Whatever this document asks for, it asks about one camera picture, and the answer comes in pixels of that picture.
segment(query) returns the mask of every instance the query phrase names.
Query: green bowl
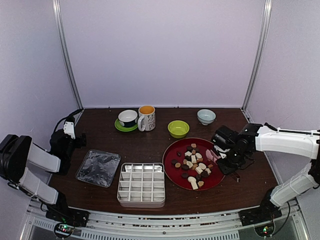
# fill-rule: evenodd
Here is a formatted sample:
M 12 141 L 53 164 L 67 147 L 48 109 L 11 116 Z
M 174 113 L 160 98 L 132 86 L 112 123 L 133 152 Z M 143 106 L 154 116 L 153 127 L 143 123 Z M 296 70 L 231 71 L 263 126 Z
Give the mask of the green bowl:
M 175 139 L 184 138 L 189 132 L 189 125 L 185 121 L 175 120 L 169 123 L 168 130 Z

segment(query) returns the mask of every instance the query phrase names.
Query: green saucer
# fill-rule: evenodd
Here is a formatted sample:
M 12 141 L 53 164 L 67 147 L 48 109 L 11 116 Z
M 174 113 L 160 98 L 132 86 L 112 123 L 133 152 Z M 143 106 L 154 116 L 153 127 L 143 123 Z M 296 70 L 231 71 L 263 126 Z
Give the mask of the green saucer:
M 131 127 L 124 127 L 124 126 L 121 126 L 120 122 L 119 122 L 119 119 L 117 118 L 114 122 L 114 126 L 116 129 L 118 129 L 119 131 L 121 132 L 131 132 L 133 130 L 136 130 L 138 128 L 138 124 L 134 125 L 134 126 L 131 126 Z

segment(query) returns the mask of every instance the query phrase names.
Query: dark brown tabletop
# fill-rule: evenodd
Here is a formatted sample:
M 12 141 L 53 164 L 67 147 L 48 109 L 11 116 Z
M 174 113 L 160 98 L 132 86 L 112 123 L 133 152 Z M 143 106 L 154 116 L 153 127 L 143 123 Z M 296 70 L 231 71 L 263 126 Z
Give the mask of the dark brown tabletop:
M 75 178 L 85 155 L 95 149 L 121 155 L 123 163 L 160 163 L 166 148 L 177 139 L 168 132 L 168 123 L 182 120 L 189 124 L 188 138 L 210 140 L 221 125 L 240 131 L 247 121 L 240 109 L 215 108 L 216 121 L 208 126 L 197 119 L 199 108 L 157 108 L 156 128 L 150 132 L 120 132 L 115 120 L 124 109 L 86 109 L 76 125 L 76 133 L 86 133 L 87 146 L 76 149 L 71 168 L 66 176 L 53 175 L 50 186 L 66 195 L 69 206 L 110 213 L 175 215 L 211 213 L 253 207 L 260 204 L 266 191 L 277 181 L 262 152 L 253 155 L 256 162 L 246 170 L 239 170 L 241 180 L 237 183 L 230 176 L 214 188 L 206 191 L 189 191 L 179 188 L 165 177 L 165 206 L 161 208 L 122 207 L 117 200 L 120 175 L 118 168 L 109 188 L 95 186 Z

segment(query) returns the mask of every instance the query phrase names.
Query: metal base platform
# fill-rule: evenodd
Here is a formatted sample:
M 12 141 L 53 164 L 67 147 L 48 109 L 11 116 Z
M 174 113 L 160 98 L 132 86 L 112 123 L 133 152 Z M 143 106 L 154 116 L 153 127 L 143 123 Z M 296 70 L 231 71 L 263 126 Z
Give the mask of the metal base platform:
M 284 228 L 273 240 L 309 240 L 308 231 L 296 200 Z M 281 208 L 282 217 L 275 219 L 275 230 L 284 222 L 288 208 Z M 129 215 L 90 211 L 87 227 L 77 227 L 70 240 L 256 240 L 255 227 L 242 226 L 239 211 L 185 215 Z M 31 201 L 21 239 L 56 240 L 57 222 L 47 219 L 40 203 Z

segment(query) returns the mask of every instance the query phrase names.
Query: red plate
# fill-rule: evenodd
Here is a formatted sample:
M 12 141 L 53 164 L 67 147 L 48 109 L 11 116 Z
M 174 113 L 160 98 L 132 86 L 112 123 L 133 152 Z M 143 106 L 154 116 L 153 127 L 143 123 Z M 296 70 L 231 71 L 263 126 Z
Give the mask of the red plate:
M 187 147 L 191 144 L 196 144 L 196 147 L 199 149 L 199 153 L 202 155 L 203 163 L 205 165 L 213 164 L 213 170 L 209 177 L 204 178 L 203 187 L 199 188 L 196 191 L 203 191 L 207 189 L 211 189 L 218 185 L 223 179 L 224 174 L 220 171 L 218 166 L 214 164 L 212 161 L 209 161 L 206 157 L 206 150 L 213 149 L 214 144 L 210 141 L 201 139 L 201 138 L 184 138 L 179 141 L 172 143 L 164 152 L 162 163 L 164 165 L 165 174 L 168 178 L 174 182 L 176 185 L 183 189 L 193 190 L 190 182 L 187 179 L 181 177 L 181 174 L 188 173 L 189 176 L 195 177 L 197 172 L 195 170 L 189 169 L 188 171 L 182 170 L 181 167 L 175 168 L 175 166 L 171 163 L 172 159 L 176 159 L 181 165 L 183 164 L 183 160 L 185 159 L 185 152 L 187 151 Z

